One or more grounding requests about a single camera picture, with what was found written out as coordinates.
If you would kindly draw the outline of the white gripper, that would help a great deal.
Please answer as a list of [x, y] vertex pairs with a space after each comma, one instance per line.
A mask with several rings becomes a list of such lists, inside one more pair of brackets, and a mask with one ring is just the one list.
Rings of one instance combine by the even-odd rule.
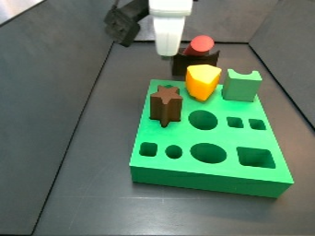
[[173, 56], [177, 53], [192, 4], [193, 0], [149, 0], [156, 52], [161, 56]]

